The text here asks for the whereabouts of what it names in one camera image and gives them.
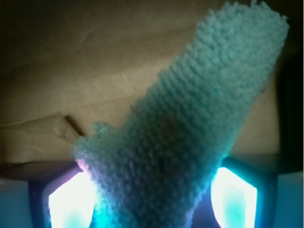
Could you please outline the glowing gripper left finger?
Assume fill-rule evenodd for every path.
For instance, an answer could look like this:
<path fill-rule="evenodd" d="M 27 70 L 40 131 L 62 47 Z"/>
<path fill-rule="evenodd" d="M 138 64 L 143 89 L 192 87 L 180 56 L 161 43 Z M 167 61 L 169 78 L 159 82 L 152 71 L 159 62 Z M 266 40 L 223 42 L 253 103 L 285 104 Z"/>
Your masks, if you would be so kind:
<path fill-rule="evenodd" d="M 42 163 L 29 179 L 29 203 L 35 228 L 88 228 L 95 188 L 76 163 Z"/>

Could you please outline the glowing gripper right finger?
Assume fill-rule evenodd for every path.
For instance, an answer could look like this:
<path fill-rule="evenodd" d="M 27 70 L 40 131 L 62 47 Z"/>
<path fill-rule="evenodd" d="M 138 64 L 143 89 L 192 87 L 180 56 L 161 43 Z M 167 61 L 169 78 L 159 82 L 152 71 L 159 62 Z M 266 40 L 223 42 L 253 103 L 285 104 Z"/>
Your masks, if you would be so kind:
<path fill-rule="evenodd" d="M 271 228 L 278 157 L 229 156 L 197 206 L 199 228 Z"/>

